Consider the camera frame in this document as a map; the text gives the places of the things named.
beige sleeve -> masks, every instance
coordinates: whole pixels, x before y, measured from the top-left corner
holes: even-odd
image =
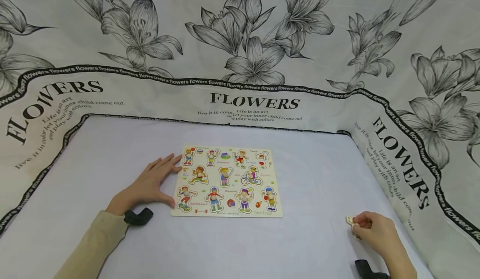
[[[125,237],[123,216],[101,211],[54,279],[95,279],[105,259]]]

black wrist strap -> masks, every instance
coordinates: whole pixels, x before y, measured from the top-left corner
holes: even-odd
[[[368,262],[364,259],[355,260],[355,266],[362,279],[390,279],[386,273],[374,273]]]
[[[148,223],[148,221],[153,217],[153,212],[145,207],[142,212],[136,214],[129,210],[125,213],[125,223],[132,225],[132,226],[143,226]]]

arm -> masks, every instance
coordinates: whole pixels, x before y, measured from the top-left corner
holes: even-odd
[[[417,278],[417,271],[391,219],[374,212],[362,212],[354,217],[353,222],[353,232],[383,258],[392,279]]]
[[[397,253],[392,253],[382,257],[387,265],[388,272],[392,279],[414,279],[417,278],[417,270],[408,258],[405,249],[399,249]]]
[[[54,279],[95,279],[103,263],[125,237],[123,216],[99,212]]]
[[[98,213],[54,279],[96,279],[107,257],[125,237],[128,228],[123,220],[125,212],[139,203],[163,202],[172,208],[175,206],[173,198],[159,189],[165,176],[181,170],[175,167],[181,156],[172,158],[170,154],[150,163],[135,182],[113,197],[107,209]]]

white table surface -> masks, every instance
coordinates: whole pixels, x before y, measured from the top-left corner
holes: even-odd
[[[99,278],[348,279],[357,259],[385,272],[345,223],[363,210],[392,218],[418,278],[433,278],[347,136],[105,117],[85,122],[0,238],[0,278],[51,279],[111,197],[183,144],[272,150],[284,217],[172,217],[149,204],[154,218],[128,230]],[[175,179],[162,190],[173,194]]]

left hand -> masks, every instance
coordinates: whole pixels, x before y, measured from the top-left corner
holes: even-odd
[[[164,159],[159,158],[149,163],[142,174],[129,187],[113,197],[105,211],[121,216],[137,204],[151,202],[163,202],[174,208],[175,201],[172,197],[160,191],[160,185],[170,172],[176,174],[182,169],[181,166],[175,166],[181,157],[179,155],[173,158],[172,153]]]

